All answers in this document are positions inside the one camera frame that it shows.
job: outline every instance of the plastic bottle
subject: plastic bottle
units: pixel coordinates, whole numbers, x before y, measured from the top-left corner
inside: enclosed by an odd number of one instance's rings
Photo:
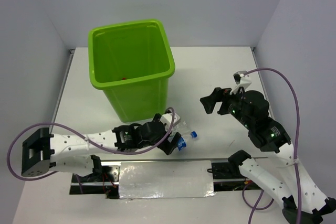
[[[173,127],[173,133],[171,134],[171,137],[174,137],[176,132],[179,132],[181,134],[181,138],[179,139],[177,143],[178,150],[182,150],[183,148],[186,148],[187,141],[194,139],[197,137],[197,133],[195,131],[191,131],[186,122],[180,122],[178,125]]]

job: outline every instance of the bin rim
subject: bin rim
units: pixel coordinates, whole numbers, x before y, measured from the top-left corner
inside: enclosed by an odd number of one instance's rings
[[[148,75],[148,76],[136,77],[136,78],[133,78],[133,79],[110,81],[110,82],[98,82],[96,80],[96,76],[95,76],[95,63],[94,63],[94,60],[93,60],[93,37],[94,37],[95,33],[98,33],[103,29],[109,29],[109,28],[112,28],[112,27],[122,27],[122,26],[127,26],[127,25],[136,25],[136,24],[144,24],[144,23],[155,23],[158,26],[158,28],[160,30],[160,33],[162,35],[164,46],[165,46],[166,51],[167,51],[167,56],[168,56],[169,65],[170,65],[169,69],[165,72],[151,74],[151,75]],[[113,88],[113,87],[126,85],[126,84],[135,84],[135,83],[142,82],[142,81],[150,81],[150,80],[163,79],[163,78],[168,79],[175,72],[175,62],[174,62],[172,51],[171,51],[170,46],[169,46],[169,42],[168,42],[166,33],[164,31],[162,23],[157,19],[137,20],[137,21],[131,21],[131,22],[125,22],[125,23],[118,23],[118,24],[96,27],[89,32],[89,43],[88,43],[88,45],[89,45],[90,82],[96,89],[105,90],[107,88]]]

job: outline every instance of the gray wall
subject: gray wall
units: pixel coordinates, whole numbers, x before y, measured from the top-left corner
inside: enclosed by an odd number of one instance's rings
[[[336,197],[336,0],[281,0],[257,45],[260,66],[282,71],[299,99],[299,155],[317,185]],[[274,113],[294,136],[294,101],[273,73],[264,74]],[[324,223],[335,223],[335,213]]]
[[[49,121],[68,52],[37,0],[0,0],[0,223],[12,223],[24,183],[6,166],[10,142],[23,128]],[[20,144],[12,163],[19,172]]]
[[[70,48],[87,46],[96,26],[163,22],[172,46],[255,46],[279,0],[41,0]]]

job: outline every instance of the green bin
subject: green bin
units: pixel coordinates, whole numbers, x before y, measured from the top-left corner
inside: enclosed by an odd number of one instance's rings
[[[92,85],[105,93],[122,122],[163,113],[175,63],[161,22],[141,20],[90,31],[89,71]]]

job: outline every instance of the tabletop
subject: tabletop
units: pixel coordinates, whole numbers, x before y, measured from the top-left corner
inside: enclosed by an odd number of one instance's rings
[[[265,157],[247,136],[247,130],[232,116],[206,114],[200,98],[215,87],[235,85],[233,74],[256,68],[249,47],[172,47],[176,64],[169,79],[167,107],[172,106],[198,137],[187,148],[166,156],[154,149],[141,155],[99,154],[102,160],[221,159],[244,149],[252,157]],[[104,93],[89,80],[88,48],[76,48],[62,92],[55,122],[83,134],[104,132],[123,125]],[[250,90],[264,93],[259,74],[251,74]],[[67,134],[62,129],[55,133]]]
[[[254,157],[263,157],[247,137],[247,131],[230,115],[207,115],[199,102],[215,87],[234,85],[233,73],[256,68],[249,47],[172,47],[176,72],[169,82],[167,106],[173,106],[182,119],[198,132],[198,139],[183,151],[166,156],[159,150],[127,156],[127,160],[227,158],[243,148]],[[263,91],[258,74],[252,74],[250,89]],[[106,131],[122,123],[102,91],[89,81],[88,49],[77,48],[65,82],[56,122],[81,133]],[[103,155],[104,160],[125,159],[122,155]],[[269,164],[260,159],[260,165]],[[241,191],[220,191],[206,198],[104,199],[102,195],[69,195],[71,174],[56,173],[35,182],[26,182],[14,224],[92,224],[92,223],[176,223],[242,224],[251,209]],[[259,191],[246,192],[253,204]],[[260,206],[270,201],[265,195]],[[252,223],[286,224],[281,209],[273,204],[256,212]]]

